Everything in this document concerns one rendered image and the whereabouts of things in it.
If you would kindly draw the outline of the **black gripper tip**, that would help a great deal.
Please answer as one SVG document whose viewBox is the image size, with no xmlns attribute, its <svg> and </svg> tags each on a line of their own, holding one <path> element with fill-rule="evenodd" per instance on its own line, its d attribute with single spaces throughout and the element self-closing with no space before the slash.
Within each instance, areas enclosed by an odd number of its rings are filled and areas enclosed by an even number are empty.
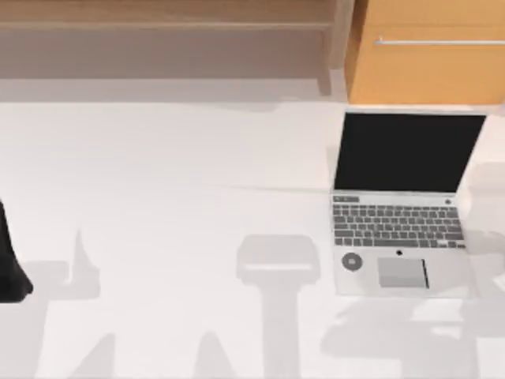
<svg viewBox="0 0 505 379">
<path fill-rule="evenodd" d="M 33 289 L 13 250 L 5 208 L 0 201 L 0 303 L 22 302 Z"/>
</svg>

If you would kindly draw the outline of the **silver open laptop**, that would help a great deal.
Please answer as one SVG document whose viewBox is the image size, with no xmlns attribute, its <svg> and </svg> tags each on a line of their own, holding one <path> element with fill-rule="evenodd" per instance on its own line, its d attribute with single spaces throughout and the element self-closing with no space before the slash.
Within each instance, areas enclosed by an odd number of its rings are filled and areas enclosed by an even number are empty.
<svg viewBox="0 0 505 379">
<path fill-rule="evenodd" d="M 331 219 L 343 295 L 472 298 L 456 195 L 482 114 L 345 114 Z"/>
</svg>

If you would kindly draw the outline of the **wooden open shelf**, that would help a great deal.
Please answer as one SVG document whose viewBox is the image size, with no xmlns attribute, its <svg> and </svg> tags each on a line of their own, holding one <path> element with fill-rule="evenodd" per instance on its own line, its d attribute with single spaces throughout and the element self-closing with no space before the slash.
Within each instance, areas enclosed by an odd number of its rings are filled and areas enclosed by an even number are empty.
<svg viewBox="0 0 505 379">
<path fill-rule="evenodd" d="M 309 80 L 331 91 L 356 0 L 0 0 L 0 78 Z"/>
</svg>

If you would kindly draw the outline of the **wooden cupboard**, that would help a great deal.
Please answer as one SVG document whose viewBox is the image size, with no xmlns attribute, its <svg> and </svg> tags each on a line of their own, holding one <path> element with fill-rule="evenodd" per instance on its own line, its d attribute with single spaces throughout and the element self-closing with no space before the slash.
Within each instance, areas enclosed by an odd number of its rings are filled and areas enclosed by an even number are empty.
<svg viewBox="0 0 505 379">
<path fill-rule="evenodd" d="M 355 0 L 345 59 L 360 105 L 505 102 L 505 46 L 384 46 L 384 39 L 505 40 L 505 0 Z"/>
</svg>

